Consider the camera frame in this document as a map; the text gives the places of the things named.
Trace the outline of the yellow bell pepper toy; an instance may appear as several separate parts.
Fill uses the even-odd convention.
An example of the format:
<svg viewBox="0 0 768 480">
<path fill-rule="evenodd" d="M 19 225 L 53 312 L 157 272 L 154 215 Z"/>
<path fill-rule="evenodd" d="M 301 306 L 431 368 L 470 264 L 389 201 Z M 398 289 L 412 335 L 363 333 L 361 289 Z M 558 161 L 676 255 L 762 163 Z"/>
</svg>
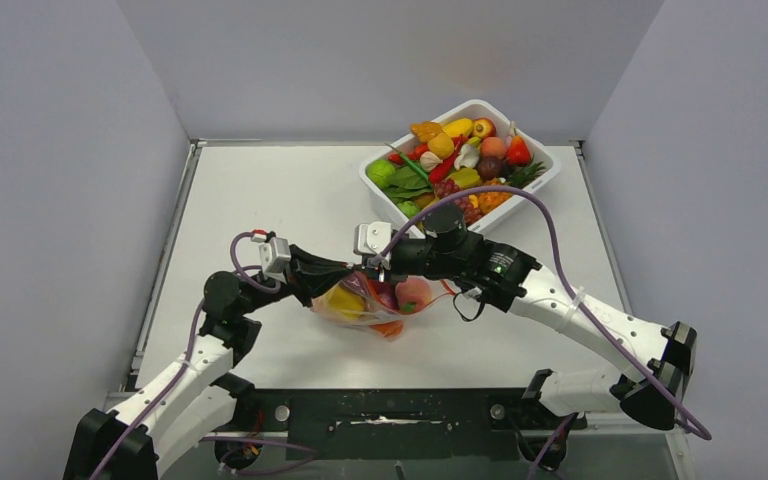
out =
<svg viewBox="0 0 768 480">
<path fill-rule="evenodd" d="M 334 321 L 353 323 L 367 313 L 365 298 L 342 286 L 323 296 L 323 312 Z"/>
</svg>

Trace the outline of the clear zip bag orange zipper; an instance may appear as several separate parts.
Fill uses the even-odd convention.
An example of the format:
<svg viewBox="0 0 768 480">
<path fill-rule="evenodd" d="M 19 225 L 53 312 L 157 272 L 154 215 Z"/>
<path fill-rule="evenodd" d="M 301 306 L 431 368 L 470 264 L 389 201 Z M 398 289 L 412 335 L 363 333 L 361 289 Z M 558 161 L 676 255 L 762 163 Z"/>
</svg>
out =
<svg viewBox="0 0 768 480">
<path fill-rule="evenodd" d="M 431 289 L 433 292 L 433 300 L 424 310 L 417 313 L 403 314 L 399 311 L 399 309 L 397 311 L 390 311 L 383 307 L 380 307 L 375 302 L 376 295 L 370 285 L 372 279 L 369 279 L 363 274 L 358 272 L 355 272 L 352 275 L 346 277 L 336 286 L 342 286 L 343 288 L 346 288 L 365 298 L 367 313 L 363 317 L 361 317 L 358 321 L 353 323 L 334 321 L 333 319 L 329 318 L 323 312 L 323 307 L 324 307 L 323 296 L 326 293 L 323 296 L 313 301 L 313 307 L 311 308 L 311 310 L 317 315 L 319 315 L 320 317 L 345 328 L 352 328 L 352 329 L 359 329 L 359 330 L 373 332 L 372 330 L 369 329 L 370 325 L 376 325 L 376 324 L 381 324 L 381 323 L 386 323 L 386 322 L 391 322 L 396 320 L 403 321 L 404 327 L 405 327 L 405 324 L 408 321 L 410 321 L 410 319 L 421 315 L 422 312 L 428 310 L 436 303 L 444 299 L 451 298 L 455 295 L 454 289 L 449 285 L 448 282 L 444 280 L 430 281 L 425 278 L 423 279 L 426 280 L 431 286 Z M 400 282 L 388 283 L 388 284 L 395 287 L 395 285 L 398 283 Z"/>
</svg>

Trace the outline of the large pink peach toy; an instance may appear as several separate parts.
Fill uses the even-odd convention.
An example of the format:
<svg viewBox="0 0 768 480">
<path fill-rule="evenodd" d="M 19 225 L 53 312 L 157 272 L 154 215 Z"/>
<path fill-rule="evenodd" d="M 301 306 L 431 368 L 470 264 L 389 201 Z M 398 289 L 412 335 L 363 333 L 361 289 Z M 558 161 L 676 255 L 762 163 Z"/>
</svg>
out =
<svg viewBox="0 0 768 480">
<path fill-rule="evenodd" d="M 394 294 L 403 314 L 413 314 L 424 310 L 433 300 L 430 284 L 421 277 L 408 277 L 394 287 Z"/>
</svg>

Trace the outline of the purple sweet potato toy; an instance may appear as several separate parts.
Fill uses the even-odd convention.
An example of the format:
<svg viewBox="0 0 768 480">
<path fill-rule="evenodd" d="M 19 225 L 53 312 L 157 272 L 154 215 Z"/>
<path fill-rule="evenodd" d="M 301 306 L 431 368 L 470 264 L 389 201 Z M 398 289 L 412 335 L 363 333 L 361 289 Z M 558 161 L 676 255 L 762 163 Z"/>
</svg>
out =
<svg viewBox="0 0 768 480">
<path fill-rule="evenodd" d="M 390 311 L 397 311 L 399 309 L 398 300 L 395 296 L 395 290 L 392 285 L 375 280 L 372 280 L 370 285 L 376 295 L 375 302 L 380 307 Z"/>
</svg>

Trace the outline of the orange fruit toy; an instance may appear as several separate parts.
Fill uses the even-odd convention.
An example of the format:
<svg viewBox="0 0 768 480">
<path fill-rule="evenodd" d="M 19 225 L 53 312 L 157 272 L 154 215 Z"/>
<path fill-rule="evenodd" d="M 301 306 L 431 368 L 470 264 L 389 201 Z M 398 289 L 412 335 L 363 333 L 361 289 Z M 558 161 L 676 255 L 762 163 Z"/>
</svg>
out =
<svg viewBox="0 0 768 480">
<path fill-rule="evenodd" d="M 392 340 L 401 335 L 404 329 L 404 322 L 401 320 L 370 325 L 369 329 L 377 333 L 381 338 Z"/>
</svg>

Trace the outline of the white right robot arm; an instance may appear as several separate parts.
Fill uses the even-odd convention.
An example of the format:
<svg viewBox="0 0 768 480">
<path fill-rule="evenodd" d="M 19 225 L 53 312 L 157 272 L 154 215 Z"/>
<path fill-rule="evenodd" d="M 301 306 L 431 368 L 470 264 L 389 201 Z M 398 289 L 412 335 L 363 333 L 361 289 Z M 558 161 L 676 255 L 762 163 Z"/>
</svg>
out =
<svg viewBox="0 0 768 480">
<path fill-rule="evenodd" d="M 671 430 L 688 414 L 679 409 L 693 374 L 697 331 L 676 322 L 645 321 L 566 287 L 558 269 L 505 243 L 468 230 L 452 205 L 425 220 L 420 239 L 392 236 L 380 245 L 386 275 L 447 280 L 481 307 L 536 321 L 610 364 L 573 374 L 542 370 L 522 400 L 524 417 L 545 427 L 572 413 L 622 412 L 656 430 Z"/>
</svg>

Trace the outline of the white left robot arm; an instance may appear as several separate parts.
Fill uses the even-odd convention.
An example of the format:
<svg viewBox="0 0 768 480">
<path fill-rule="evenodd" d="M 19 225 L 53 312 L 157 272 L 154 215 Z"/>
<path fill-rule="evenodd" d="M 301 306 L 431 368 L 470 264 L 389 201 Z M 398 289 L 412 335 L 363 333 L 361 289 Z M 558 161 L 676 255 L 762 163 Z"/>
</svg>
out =
<svg viewBox="0 0 768 480">
<path fill-rule="evenodd" d="M 253 389 L 232 369 L 253 349 L 256 310 L 293 297 L 309 307 L 356 267 L 309 254 L 281 238 L 257 265 L 236 264 L 205 282 L 186 347 L 153 380 L 107 411 L 79 421 L 66 479 L 159 479 L 188 450 L 231 421 Z"/>
</svg>

